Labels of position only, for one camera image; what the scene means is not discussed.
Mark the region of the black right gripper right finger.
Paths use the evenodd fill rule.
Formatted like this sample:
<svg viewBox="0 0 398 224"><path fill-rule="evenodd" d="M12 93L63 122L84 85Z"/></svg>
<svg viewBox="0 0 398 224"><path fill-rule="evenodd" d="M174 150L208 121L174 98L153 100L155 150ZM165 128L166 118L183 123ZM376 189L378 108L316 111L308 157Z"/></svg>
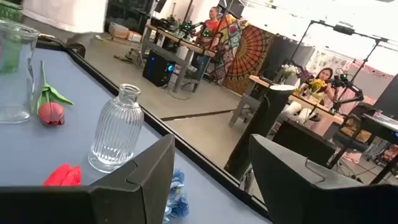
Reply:
<svg viewBox="0 0 398 224"><path fill-rule="evenodd" d="M249 138L249 158L273 224L346 222L338 194L361 183L259 134Z"/></svg>

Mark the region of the blue artificial flower bunch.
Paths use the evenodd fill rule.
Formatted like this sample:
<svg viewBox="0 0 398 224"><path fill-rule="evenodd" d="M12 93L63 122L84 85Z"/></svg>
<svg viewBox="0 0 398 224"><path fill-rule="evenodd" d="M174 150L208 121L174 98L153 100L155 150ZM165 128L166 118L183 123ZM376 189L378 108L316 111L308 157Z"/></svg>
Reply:
<svg viewBox="0 0 398 224"><path fill-rule="evenodd" d="M171 218L184 218L189 214L187 193L184 191L185 174L175 169L170 184L162 224L168 224Z"/></svg>

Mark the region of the bright red artificial tulip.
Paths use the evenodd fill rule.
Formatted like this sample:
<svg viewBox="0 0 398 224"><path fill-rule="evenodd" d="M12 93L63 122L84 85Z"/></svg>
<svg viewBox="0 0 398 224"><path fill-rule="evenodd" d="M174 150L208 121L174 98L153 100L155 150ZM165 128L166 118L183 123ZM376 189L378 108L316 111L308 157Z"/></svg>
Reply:
<svg viewBox="0 0 398 224"><path fill-rule="evenodd" d="M63 164L55 169L43 183L44 186L79 186L81 185L81 169Z"/></svg>

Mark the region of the pinkish red artificial tulip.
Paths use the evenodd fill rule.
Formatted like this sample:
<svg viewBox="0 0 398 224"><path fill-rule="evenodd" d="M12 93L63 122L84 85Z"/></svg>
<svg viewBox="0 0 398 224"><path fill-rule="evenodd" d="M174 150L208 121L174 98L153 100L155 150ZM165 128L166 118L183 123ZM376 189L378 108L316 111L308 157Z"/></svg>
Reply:
<svg viewBox="0 0 398 224"><path fill-rule="evenodd" d="M63 125L65 123L65 114L61 103L66 105L74 105L74 103L47 83L43 60L40 61L40 71L44 84L37 100L37 115L45 125Z"/></svg>

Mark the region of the clear ribbed glass bottle vase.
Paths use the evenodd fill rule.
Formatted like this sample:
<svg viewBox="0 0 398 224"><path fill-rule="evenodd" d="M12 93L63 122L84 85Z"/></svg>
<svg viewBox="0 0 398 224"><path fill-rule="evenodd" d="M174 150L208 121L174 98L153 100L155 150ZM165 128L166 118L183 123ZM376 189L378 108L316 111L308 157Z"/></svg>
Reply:
<svg viewBox="0 0 398 224"><path fill-rule="evenodd" d="M94 169L111 173L134 157L144 123L144 112L137 102L140 94L138 87L123 83L118 96L104 104L88 153Z"/></svg>

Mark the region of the light wooden table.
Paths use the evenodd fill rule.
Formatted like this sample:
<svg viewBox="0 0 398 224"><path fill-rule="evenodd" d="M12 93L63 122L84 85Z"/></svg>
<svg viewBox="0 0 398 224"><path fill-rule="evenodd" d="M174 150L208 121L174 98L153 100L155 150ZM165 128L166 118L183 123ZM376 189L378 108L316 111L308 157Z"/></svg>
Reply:
<svg viewBox="0 0 398 224"><path fill-rule="evenodd" d="M235 124L235 122L238 120L238 118L242 119L248 119L250 120L252 115L247 115L246 113L243 112L244 106L248 105L250 108L252 108L254 111L257 110L258 106L260 105L260 101L253 98L251 96L251 92L253 91L254 87L256 85L260 85L266 88L269 88L273 83L269 83L261 79L260 77L251 75L249 77L250 83L248 87L246 88L246 91L242 94L240 101L236 107L236 109L233 111L233 116L231 117L229 121L229 126L232 128ZM290 95L289 96L290 101L296 101L297 103L300 103L303 108L310 108L312 109L313 112L316 112L318 114L321 114L322 116L331 119L333 122L342 124L343 123L343 118L337 115L333 115L328 111L328 109L320 104L313 104L306 100L305 98L301 96L296 96L296 95Z"/></svg>

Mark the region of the yellow flower bouquet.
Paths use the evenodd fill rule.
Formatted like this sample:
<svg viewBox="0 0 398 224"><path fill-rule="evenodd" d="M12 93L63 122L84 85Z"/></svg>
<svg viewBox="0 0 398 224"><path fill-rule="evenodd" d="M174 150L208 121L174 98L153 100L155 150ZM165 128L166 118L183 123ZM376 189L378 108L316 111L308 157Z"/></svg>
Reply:
<svg viewBox="0 0 398 224"><path fill-rule="evenodd" d="M327 82L319 78L311 79L308 84L312 93L324 92L328 87Z"/></svg>

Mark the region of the person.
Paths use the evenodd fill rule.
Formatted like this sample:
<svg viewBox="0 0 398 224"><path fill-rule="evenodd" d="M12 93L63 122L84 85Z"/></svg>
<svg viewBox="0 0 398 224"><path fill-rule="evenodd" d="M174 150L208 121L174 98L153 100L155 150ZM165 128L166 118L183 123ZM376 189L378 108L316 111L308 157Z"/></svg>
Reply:
<svg viewBox="0 0 398 224"><path fill-rule="evenodd" d="M309 102L313 104L320 104L324 105L325 104L325 99L328 98L330 101L335 101L338 96L338 90L332 89L328 81L332 78L333 76L333 69L332 68L323 68L322 70L319 71L318 75L315 77L311 77L308 80L306 80L303 84L300 85L298 90L296 90L296 95L297 96L303 96L306 98ZM312 93L309 87L309 81L311 79L319 78L321 80L324 80L327 82L328 87L324 92L321 93ZM288 105L283 111L282 114L287 116L287 117L293 117L296 115L296 120L299 123L304 123L308 119L312 119L313 117L316 117L317 114L316 112L313 112L312 109L310 108L303 108L300 103L297 103L296 101L291 102L290 105Z"/></svg>
<svg viewBox="0 0 398 224"><path fill-rule="evenodd" d="M209 19L205 20L200 30L194 33L196 37L195 43L206 48L207 50L221 53L223 49L221 45L221 38L223 34L220 32L220 21L218 19L219 10L217 7L212 7L209 11ZM210 58L198 52L193 53L191 65L197 69L195 78L200 81Z"/></svg>

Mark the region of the white flower bouquet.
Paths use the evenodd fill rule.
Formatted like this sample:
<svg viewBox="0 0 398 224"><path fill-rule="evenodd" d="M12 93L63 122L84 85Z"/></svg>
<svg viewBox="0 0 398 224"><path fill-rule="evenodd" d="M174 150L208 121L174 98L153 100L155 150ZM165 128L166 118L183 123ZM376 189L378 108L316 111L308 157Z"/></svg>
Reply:
<svg viewBox="0 0 398 224"><path fill-rule="evenodd" d="M283 74L282 77L288 79L291 76L299 74L299 68L295 65L283 64L282 66Z"/></svg>

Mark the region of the black computer tower blue light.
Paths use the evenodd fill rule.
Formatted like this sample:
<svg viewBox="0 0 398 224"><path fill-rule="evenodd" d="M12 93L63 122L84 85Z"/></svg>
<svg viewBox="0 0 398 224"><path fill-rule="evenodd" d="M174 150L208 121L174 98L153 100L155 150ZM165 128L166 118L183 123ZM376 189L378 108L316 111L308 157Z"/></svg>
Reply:
<svg viewBox="0 0 398 224"><path fill-rule="evenodd" d="M175 68L175 62L150 51L142 76L157 87L167 86Z"/></svg>

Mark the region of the black monitor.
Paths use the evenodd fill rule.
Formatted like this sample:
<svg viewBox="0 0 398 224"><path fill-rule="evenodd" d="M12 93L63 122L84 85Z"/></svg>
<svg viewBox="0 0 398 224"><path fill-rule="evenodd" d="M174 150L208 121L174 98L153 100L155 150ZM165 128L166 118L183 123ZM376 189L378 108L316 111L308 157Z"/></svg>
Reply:
<svg viewBox="0 0 398 224"><path fill-rule="evenodd" d="M374 106L382 114L398 120L398 74L388 84Z"/></svg>

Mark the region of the black curtain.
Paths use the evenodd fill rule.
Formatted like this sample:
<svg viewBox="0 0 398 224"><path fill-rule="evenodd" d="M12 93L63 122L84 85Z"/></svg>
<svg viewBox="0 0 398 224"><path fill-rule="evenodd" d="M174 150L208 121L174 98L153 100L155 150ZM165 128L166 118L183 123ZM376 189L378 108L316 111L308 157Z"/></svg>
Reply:
<svg viewBox="0 0 398 224"><path fill-rule="evenodd" d="M294 39L276 35L259 71L259 76L276 82L282 76L282 65L294 64L298 68L304 68L314 51L315 48L311 45L299 44Z"/></svg>

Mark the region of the colourful mandala tapestry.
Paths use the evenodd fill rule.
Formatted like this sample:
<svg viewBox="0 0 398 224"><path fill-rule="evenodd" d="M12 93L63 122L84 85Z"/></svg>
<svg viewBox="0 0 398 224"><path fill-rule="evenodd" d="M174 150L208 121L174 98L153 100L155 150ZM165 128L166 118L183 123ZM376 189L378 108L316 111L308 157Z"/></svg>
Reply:
<svg viewBox="0 0 398 224"><path fill-rule="evenodd" d="M231 14L222 18L219 31L223 33L223 50L210 80L241 95L249 85L249 77L259 75L276 35Z"/></svg>

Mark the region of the cardboard box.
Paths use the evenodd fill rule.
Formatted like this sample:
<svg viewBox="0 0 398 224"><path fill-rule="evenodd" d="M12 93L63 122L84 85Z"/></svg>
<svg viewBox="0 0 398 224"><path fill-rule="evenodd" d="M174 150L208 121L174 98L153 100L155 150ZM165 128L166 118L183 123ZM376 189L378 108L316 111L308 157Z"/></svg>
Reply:
<svg viewBox="0 0 398 224"><path fill-rule="evenodd" d="M131 30L128 31L127 36L126 36L126 40L130 41L130 42L137 42L139 43L142 39L142 35L137 33L137 32L133 32Z"/></svg>
<svg viewBox="0 0 398 224"><path fill-rule="evenodd" d="M128 36L129 29L125 26L122 26L120 24L111 22L109 24L109 34L112 37L120 38L120 39L125 39Z"/></svg>

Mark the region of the wooden workbench grey legs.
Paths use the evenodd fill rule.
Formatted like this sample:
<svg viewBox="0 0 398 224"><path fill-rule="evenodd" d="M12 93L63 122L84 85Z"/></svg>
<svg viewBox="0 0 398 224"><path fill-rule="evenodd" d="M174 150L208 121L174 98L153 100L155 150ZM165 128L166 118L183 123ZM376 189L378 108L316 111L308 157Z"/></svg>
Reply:
<svg viewBox="0 0 398 224"><path fill-rule="evenodd" d="M200 78L203 77L205 68L209 64L210 58L216 56L216 52L207 50L204 47L200 47L199 45L187 41L183 39L181 36L175 35L170 31L164 30L163 28L158 28L150 24L146 24L146 29L147 29L146 33L142 38L141 57L144 58L146 56L146 50L149 49L155 52L157 55L162 56L164 59L173 61L181 66L180 73L178 74L178 77L174 83L174 88L172 90L174 93L178 93L178 91L182 87L183 82L187 80L185 78L186 72L188 70L194 52L198 53L199 55L203 55L206 59L204 69L199 70L198 72L200 74ZM155 42L150 41L149 38L153 30L156 31L157 34L161 34L164 37L167 37L170 40L175 41L179 47L185 47L186 49L188 49L185 58L180 58L175 53L172 53L171 51L166 50L161 46L157 45Z"/></svg>

